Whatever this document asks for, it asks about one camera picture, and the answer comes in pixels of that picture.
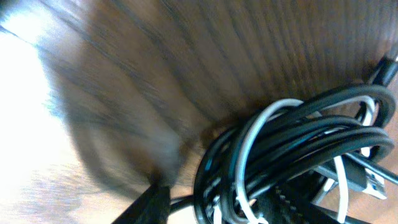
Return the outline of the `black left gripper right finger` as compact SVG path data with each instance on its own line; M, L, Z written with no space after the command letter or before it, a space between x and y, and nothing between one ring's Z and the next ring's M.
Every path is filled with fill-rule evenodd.
M270 224L337 224L291 187L273 187L258 196L258 209Z

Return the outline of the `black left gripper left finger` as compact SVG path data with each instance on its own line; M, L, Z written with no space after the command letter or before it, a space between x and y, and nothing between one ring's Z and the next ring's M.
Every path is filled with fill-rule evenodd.
M112 224L166 224L170 214L170 188L151 185Z

